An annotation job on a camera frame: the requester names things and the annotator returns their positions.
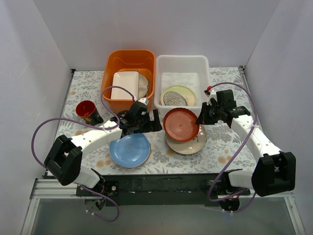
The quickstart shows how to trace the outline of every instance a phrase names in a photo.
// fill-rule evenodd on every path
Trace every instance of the white plate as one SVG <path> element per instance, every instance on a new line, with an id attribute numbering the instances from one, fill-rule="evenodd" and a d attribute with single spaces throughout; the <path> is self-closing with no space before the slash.
<path id="1" fill-rule="evenodd" d="M 166 135 L 166 142 L 175 152 L 180 154 L 193 154 L 200 151 L 206 143 L 206 131 L 204 126 L 200 125 L 198 135 L 191 141 L 178 142 Z"/>

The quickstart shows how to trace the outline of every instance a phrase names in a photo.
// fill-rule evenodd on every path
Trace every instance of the metal frame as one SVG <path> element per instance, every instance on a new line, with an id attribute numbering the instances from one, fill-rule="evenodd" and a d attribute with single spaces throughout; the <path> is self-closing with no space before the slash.
<path id="1" fill-rule="evenodd" d="M 243 79 L 244 86 L 247 87 L 249 91 L 249 87 L 247 84 L 247 79 L 245 76 L 245 70 L 243 67 L 239 67 L 240 76 Z M 34 221 L 36 218 L 36 214 L 39 208 L 40 199 L 96 199 L 100 198 L 97 196 L 76 196 L 77 185 L 70 184 L 68 186 L 62 186 L 56 179 L 40 179 L 36 180 L 34 184 L 34 188 L 31 193 L 31 200 L 28 207 L 27 215 L 25 218 L 25 222 L 22 229 L 22 235 L 31 234 Z M 254 191 L 251 190 L 250 195 L 241 195 L 242 198 L 251 198 Z M 287 193 L 279 193 L 275 195 L 271 195 L 268 197 L 283 197 L 285 199 L 288 212 L 294 226 L 294 230 L 297 235 L 304 235 L 304 227 L 302 225 L 296 204 L 294 202 L 294 197 L 292 192 Z"/>

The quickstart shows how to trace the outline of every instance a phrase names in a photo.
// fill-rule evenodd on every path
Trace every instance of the red mug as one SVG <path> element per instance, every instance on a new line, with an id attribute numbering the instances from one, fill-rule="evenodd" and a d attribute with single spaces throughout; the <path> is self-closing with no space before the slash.
<path id="1" fill-rule="evenodd" d="M 96 105 L 90 100 L 84 100 L 76 106 L 76 114 L 85 120 L 86 124 L 95 126 L 96 124 L 103 123 Z"/>

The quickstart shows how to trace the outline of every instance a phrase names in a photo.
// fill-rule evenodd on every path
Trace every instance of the table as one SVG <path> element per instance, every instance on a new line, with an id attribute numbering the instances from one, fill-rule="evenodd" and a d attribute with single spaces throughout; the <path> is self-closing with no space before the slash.
<path id="1" fill-rule="evenodd" d="M 235 82 L 243 84 L 238 68 L 210 68 L 211 82 Z M 83 100 L 92 100 L 100 116 L 106 121 L 112 115 L 102 106 L 100 101 L 100 87 L 103 71 L 76 71 L 67 94 L 62 117 L 83 122 L 75 112 L 77 104 Z M 216 90 L 232 89 L 237 106 L 246 106 L 251 111 L 250 102 L 240 88 L 232 85 L 222 85 Z M 94 168 L 103 175 L 125 174 L 194 174 L 218 173 L 238 149 L 241 139 L 224 123 L 205 126 L 207 143 L 198 153 L 181 155 L 167 145 L 164 130 L 145 134 L 151 144 L 151 153 L 148 160 L 136 168 L 123 168 L 115 164 L 110 157 L 109 144 L 96 149 L 85 156 L 82 166 Z M 67 137 L 83 134 L 91 129 L 61 121 L 56 136 Z M 256 162 L 247 147 L 243 148 L 228 169 L 245 169 L 253 171 Z"/>

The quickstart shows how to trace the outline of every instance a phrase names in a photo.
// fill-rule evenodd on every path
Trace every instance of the orange bin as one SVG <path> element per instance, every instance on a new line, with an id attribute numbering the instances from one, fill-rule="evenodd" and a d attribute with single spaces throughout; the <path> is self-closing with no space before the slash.
<path id="1" fill-rule="evenodd" d="M 149 50 L 127 49 L 117 50 L 108 57 L 106 69 L 103 74 L 101 92 L 112 86 L 113 75 L 121 71 L 138 71 L 148 80 L 148 108 L 151 109 L 153 95 L 155 93 L 155 55 Z M 110 99 L 111 89 L 103 94 L 103 98 L 110 104 L 115 113 L 129 110 L 133 101 L 126 99 Z"/>

